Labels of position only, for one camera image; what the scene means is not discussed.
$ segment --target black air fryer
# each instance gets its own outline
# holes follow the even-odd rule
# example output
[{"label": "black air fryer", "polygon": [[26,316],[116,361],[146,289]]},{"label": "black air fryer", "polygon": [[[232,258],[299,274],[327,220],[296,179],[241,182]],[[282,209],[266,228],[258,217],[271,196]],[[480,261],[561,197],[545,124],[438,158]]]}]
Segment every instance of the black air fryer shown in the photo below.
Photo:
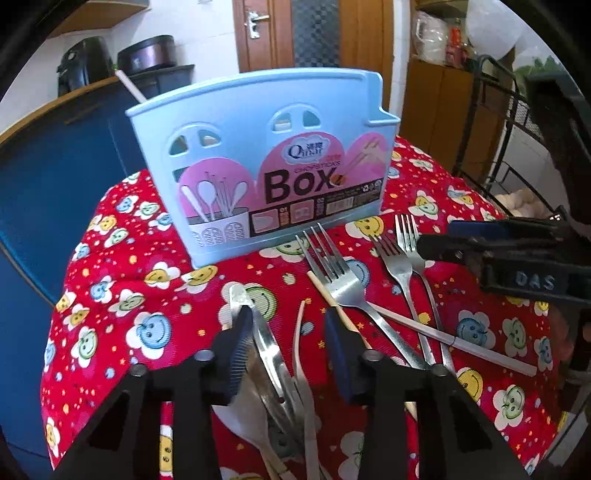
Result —
[{"label": "black air fryer", "polygon": [[113,76],[113,61],[103,37],[88,37],[64,53],[57,68],[59,96]]}]

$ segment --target knife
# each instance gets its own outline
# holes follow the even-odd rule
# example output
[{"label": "knife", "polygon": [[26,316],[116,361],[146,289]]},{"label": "knife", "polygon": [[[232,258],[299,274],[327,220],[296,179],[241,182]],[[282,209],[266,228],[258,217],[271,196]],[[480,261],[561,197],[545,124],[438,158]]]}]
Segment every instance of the knife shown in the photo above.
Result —
[{"label": "knife", "polygon": [[[243,305],[252,309],[252,337],[255,350],[264,366],[263,371],[266,373],[274,390],[280,410],[285,414],[291,427],[289,431],[284,433],[293,437],[293,440],[299,444],[301,451],[304,452],[304,406],[294,380],[287,369],[277,340],[275,340],[267,321],[256,308],[244,286],[233,285],[230,287],[230,312],[232,318],[238,315]],[[287,430],[284,422],[277,421],[277,424],[282,430]]]}]

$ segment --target wooden chopstick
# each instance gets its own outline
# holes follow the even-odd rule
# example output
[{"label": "wooden chopstick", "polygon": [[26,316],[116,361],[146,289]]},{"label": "wooden chopstick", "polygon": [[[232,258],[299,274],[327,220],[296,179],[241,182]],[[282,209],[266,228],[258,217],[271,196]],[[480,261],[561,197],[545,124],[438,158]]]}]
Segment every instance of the wooden chopstick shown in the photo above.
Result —
[{"label": "wooden chopstick", "polygon": [[391,312],[388,309],[380,307],[375,303],[368,302],[380,315],[384,317],[388,317],[398,323],[402,323],[403,325],[409,327],[410,329],[414,330],[415,332],[420,332],[423,335],[431,337],[439,342],[445,343],[446,345],[452,346],[461,350],[463,352],[469,353],[471,355],[477,356],[478,358],[482,358],[487,362],[492,364],[500,365],[502,367],[508,368],[509,370],[513,370],[515,372],[519,372],[520,374],[524,374],[528,377],[533,377],[538,368],[535,365],[526,364],[520,360],[515,358],[511,358],[506,355],[502,355],[501,353],[497,353],[493,350],[489,350],[488,348],[484,348],[474,343],[467,342],[461,338],[456,336],[450,335],[445,332],[440,332],[439,330],[429,327],[428,325],[423,325],[422,323],[415,322],[409,318],[406,318],[399,313]]},{"label": "wooden chopstick", "polygon": [[[316,287],[316,290],[318,290],[318,292],[320,293],[320,295],[322,295],[322,297],[326,300],[326,303],[328,303],[331,307],[335,307],[336,308],[336,311],[337,311],[337,313],[339,314],[339,317],[340,317],[340,321],[343,322],[343,324],[345,324],[345,326],[347,327],[347,330],[350,330],[351,332],[358,333],[359,336],[363,339],[363,343],[365,344],[365,346],[368,349],[371,349],[372,346],[365,339],[365,337],[363,335],[361,335],[361,333],[359,333],[359,329],[355,326],[355,324],[353,323],[353,321],[345,313],[345,311],[343,310],[343,307],[341,307],[339,304],[336,303],[336,300],[329,293],[329,291],[326,290],[326,288],[320,282],[320,280],[318,280],[318,277],[316,277],[316,275],[314,275],[314,273],[312,273],[311,271],[309,271],[307,273],[307,275],[308,275],[308,278],[311,280],[311,282]],[[417,404],[415,402],[407,401],[407,402],[404,402],[404,407],[410,413],[410,416],[416,420],[417,419]]]}]

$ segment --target red tablecloth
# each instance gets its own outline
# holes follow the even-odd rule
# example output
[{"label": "red tablecloth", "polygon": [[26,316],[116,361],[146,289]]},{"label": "red tablecloth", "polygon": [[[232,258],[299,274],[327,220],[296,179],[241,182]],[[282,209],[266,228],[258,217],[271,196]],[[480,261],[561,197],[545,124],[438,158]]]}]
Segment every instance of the red tablecloth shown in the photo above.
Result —
[{"label": "red tablecloth", "polygon": [[[424,233],[443,233],[453,219],[490,220],[500,215],[428,155],[401,138],[397,141],[383,214],[334,228],[330,235],[345,257],[355,259],[361,269],[367,267],[368,300],[410,316],[400,289],[365,234],[391,232],[394,212],[412,213]],[[354,480],[365,412],[344,405],[330,381],[323,341],[326,304],[306,277],[307,270],[293,243],[195,270],[148,171],[111,188],[73,253],[64,296],[51,320],[41,405],[52,464],[59,463],[130,364],[141,362],[151,369],[174,365],[207,347],[230,318],[229,286],[240,282],[258,285],[253,289],[257,304],[271,319],[289,368],[297,309],[306,300],[300,352],[323,422],[318,432],[320,460],[334,478]],[[449,333],[460,330],[458,325],[467,327],[463,332],[472,327],[464,338],[538,366],[538,374],[528,378],[452,352],[460,382],[531,471],[549,447],[559,416],[554,391],[557,366],[547,339],[548,305],[483,294],[474,277],[455,265],[438,262],[426,270],[426,276]],[[432,325],[426,293],[416,279],[413,298],[421,320]],[[374,348],[398,356],[367,317],[351,309],[348,313]],[[159,344],[147,341],[137,329],[146,318],[168,323],[171,335]],[[419,350],[414,332],[394,326]],[[439,347],[431,345],[438,355]],[[166,447],[172,445],[172,410],[173,405],[167,404],[162,414],[163,477],[171,476]],[[256,450],[213,417],[223,478],[267,478]],[[417,439],[410,417],[408,422],[409,478],[414,478]],[[288,465],[298,478],[305,478],[301,465],[292,461]]]}]

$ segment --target fork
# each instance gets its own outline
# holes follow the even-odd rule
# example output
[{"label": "fork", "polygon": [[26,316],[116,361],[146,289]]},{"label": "fork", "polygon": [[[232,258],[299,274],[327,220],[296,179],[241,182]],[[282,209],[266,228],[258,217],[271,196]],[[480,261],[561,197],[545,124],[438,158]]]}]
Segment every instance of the fork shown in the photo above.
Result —
[{"label": "fork", "polygon": [[[439,317],[439,312],[437,311],[437,304],[435,302],[435,298],[433,297],[431,285],[429,285],[429,282],[424,275],[425,261],[421,258],[417,251],[417,240],[420,235],[418,233],[417,223],[414,220],[414,217],[411,215],[407,215],[406,218],[403,215],[395,215],[394,222],[396,226],[398,246],[406,252],[407,257],[413,266],[413,271],[419,277],[421,277],[421,280],[425,285],[425,289],[427,290],[429,301],[431,302],[431,309],[433,311],[433,316],[435,317],[435,325],[439,331],[444,332],[445,330],[443,329],[441,318]],[[443,343],[441,343],[441,358],[443,359],[443,366],[446,367],[450,372],[455,373],[456,369],[453,366],[452,355],[448,346]]]},{"label": "fork", "polygon": [[[410,260],[402,249],[396,245],[396,242],[387,235],[372,236],[371,240],[379,256],[382,257],[386,270],[388,270],[390,276],[400,285],[400,290],[402,290],[402,294],[407,301],[413,320],[420,323],[410,294],[410,279],[413,276],[413,266]],[[425,361],[429,365],[434,365],[436,363],[435,356],[433,355],[433,350],[431,350],[431,345],[429,345],[429,340],[422,333],[419,333],[418,341],[421,343]]]},{"label": "fork", "polygon": [[423,360],[418,353],[404,341],[400,334],[368,304],[365,300],[365,289],[357,278],[357,275],[355,275],[355,273],[349,268],[343,259],[343,256],[337,250],[335,244],[324,228],[322,228],[321,224],[318,224],[318,228],[324,236],[324,241],[332,250],[331,254],[320,240],[314,227],[311,227],[310,230],[318,243],[318,248],[314,246],[314,243],[306,231],[304,231],[303,234],[306,237],[312,252],[322,265],[322,268],[320,268],[316,260],[314,260],[301,238],[298,235],[295,236],[295,239],[302,252],[304,252],[304,256],[306,257],[312,272],[314,272],[314,275],[316,275],[322,285],[329,291],[339,305],[342,307],[357,308],[365,312],[400,351],[400,354],[411,367],[421,370],[429,369],[429,365],[427,365],[425,360]]}]

